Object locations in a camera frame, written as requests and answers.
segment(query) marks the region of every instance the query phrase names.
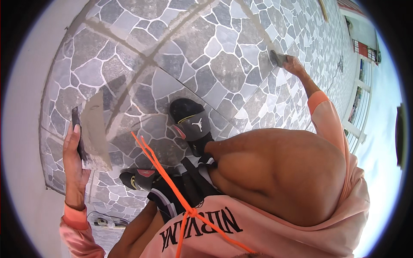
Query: orange rope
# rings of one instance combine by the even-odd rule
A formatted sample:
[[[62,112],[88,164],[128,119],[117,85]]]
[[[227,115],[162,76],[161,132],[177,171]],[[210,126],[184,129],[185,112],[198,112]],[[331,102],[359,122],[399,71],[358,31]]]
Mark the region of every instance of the orange rope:
[[[233,240],[231,238],[229,238],[224,231],[222,231],[219,227],[217,227],[216,225],[214,225],[213,223],[211,223],[209,220],[205,219],[204,217],[202,217],[201,215],[198,214],[198,211],[195,208],[192,208],[189,203],[185,200],[185,198],[182,196],[182,194],[179,192],[178,188],[176,188],[175,184],[173,183],[173,181],[171,180],[171,178],[169,177],[169,175],[166,173],[165,169],[162,167],[162,165],[159,163],[158,159],[155,156],[154,151],[145,143],[145,139],[143,138],[143,136],[141,136],[141,140],[142,143],[138,140],[138,138],[136,137],[136,135],[131,132],[133,137],[135,138],[136,142],[139,144],[139,146],[142,148],[143,152],[145,153],[145,155],[148,157],[148,159],[152,162],[152,164],[155,166],[155,168],[158,170],[158,172],[161,174],[161,176],[164,178],[164,180],[168,183],[168,185],[171,187],[172,191],[175,193],[176,197],[178,198],[179,202],[182,204],[182,206],[185,208],[186,212],[183,215],[183,219],[182,219],[182,225],[180,227],[180,233],[179,233],[179,240],[178,240],[178,247],[176,249],[176,258],[179,258],[180,256],[180,252],[181,252],[181,248],[182,248],[182,242],[183,242],[183,238],[184,238],[184,234],[185,234],[185,225],[186,225],[186,219],[188,217],[188,215],[191,218],[195,218],[197,217],[198,219],[200,219],[203,223],[207,224],[208,226],[210,226],[212,229],[216,230],[219,234],[221,234],[221,236],[227,240],[228,242],[237,245],[243,249],[245,249],[247,252],[249,253],[256,253],[255,251],[253,251],[252,249],[250,249],[249,247],[247,247],[246,245],[244,245],[243,243],[240,243],[236,240]]]

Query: orange cord knot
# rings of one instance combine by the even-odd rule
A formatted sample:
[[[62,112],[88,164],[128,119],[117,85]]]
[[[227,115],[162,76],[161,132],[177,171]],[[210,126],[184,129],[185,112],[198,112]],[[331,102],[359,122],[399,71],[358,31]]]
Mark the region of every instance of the orange cord knot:
[[[189,215],[191,218],[195,218],[195,217],[198,215],[198,211],[197,211],[195,208],[192,208],[191,211],[188,211],[188,215]]]

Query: jumpman logo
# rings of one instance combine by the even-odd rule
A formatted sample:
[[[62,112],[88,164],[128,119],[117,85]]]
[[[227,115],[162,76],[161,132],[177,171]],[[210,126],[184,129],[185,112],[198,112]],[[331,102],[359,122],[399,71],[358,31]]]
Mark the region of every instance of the jumpman logo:
[[[202,132],[202,122],[201,122],[201,120],[202,120],[202,118],[200,118],[198,123],[192,123],[192,124],[199,126],[199,130]]]

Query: sleeve cuff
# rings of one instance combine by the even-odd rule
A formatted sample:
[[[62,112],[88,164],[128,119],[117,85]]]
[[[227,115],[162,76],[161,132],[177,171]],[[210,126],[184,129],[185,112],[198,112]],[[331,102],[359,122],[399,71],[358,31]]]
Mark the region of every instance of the sleeve cuff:
[[[314,110],[316,109],[316,107],[321,103],[324,102],[326,100],[329,100],[327,95],[320,91],[316,91],[314,92],[310,98],[308,99],[307,105],[310,109],[310,115],[313,114]]]
[[[89,222],[86,216],[86,207],[82,211],[75,210],[64,203],[63,221],[71,228],[76,230],[86,230]]]

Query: sky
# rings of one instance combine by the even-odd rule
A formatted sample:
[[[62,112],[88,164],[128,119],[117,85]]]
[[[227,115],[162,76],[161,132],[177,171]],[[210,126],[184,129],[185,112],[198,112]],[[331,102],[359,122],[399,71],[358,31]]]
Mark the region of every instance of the sky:
[[[370,111],[364,133],[367,135],[355,155],[364,169],[370,195],[370,210],[354,257],[364,257],[374,247],[391,218],[398,199],[401,170],[397,166],[395,126],[401,103],[399,79],[385,43],[377,35],[382,63],[375,66]]]

